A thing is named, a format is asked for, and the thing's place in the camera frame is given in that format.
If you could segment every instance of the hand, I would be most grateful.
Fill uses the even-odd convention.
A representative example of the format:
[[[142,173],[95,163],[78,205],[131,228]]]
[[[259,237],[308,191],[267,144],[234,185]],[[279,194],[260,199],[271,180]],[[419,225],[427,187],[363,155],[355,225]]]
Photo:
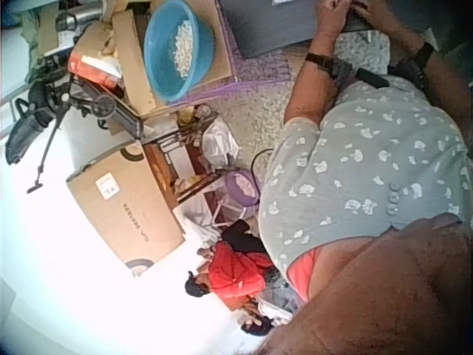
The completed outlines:
[[[387,0],[353,0],[351,8],[375,29],[394,34],[402,24],[387,6]]]
[[[319,0],[317,6],[317,35],[336,41],[340,35],[352,0]]]

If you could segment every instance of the wristwatch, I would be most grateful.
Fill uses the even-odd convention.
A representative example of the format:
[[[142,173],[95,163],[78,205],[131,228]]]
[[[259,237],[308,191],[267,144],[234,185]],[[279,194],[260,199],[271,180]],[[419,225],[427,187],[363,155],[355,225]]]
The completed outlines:
[[[306,61],[311,61],[319,66],[320,70],[323,70],[330,75],[332,79],[335,79],[337,75],[334,73],[334,64],[335,60],[331,57],[327,57],[325,55],[318,55],[314,53],[308,53],[305,57]]]
[[[421,70],[425,69],[434,51],[435,49],[430,43],[425,42],[423,44],[422,48],[419,49],[419,51],[417,52],[414,58],[414,61],[419,66],[419,69]]]

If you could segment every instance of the black handle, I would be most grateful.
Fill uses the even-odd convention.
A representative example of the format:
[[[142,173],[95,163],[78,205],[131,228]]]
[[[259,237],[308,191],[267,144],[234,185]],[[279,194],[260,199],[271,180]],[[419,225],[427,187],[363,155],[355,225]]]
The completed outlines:
[[[30,104],[28,103],[28,101],[26,101],[22,98],[17,98],[15,100],[15,107],[16,107],[16,110],[18,111],[18,113],[20,114],[20,118],[26,118],[27,114],[26,114],[25,111],[23,111],[21,106],[25,106],[28,110],[30,108]]]

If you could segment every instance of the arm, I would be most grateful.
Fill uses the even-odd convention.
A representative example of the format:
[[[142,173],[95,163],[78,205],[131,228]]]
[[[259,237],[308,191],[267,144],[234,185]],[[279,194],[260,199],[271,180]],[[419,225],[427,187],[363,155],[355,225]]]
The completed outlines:
[[[320,0],[317,7],[318,29],[309,51],[318,55],[333,57],[335,42],[343,29],[351,0]],[[305,62],[296,79],[287,105],[284,121],[305,117],[320,124],[325,111],[335,98],[336,87],[323,70],[311,62]]]
[[[422,48],[424,40],[397,20],[389,11],[386,0],[358,0],[353,3],[352,8],[374,28],[402,45],[412,58]],[[429,100],[452,116],[467,140],[472,129],[472,99],[468,83],[437,52],[432,54],[424,73]]]

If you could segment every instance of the white plastic bag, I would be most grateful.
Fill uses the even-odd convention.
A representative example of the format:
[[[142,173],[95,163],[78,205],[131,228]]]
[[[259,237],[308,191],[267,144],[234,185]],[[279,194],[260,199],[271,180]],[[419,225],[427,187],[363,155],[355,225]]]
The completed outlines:
[[[229,127],[221,118],[216,118],[204,132],[202,152],[205,159],[217,169],[229,165],[228,155],[237,159],[238,144]]]

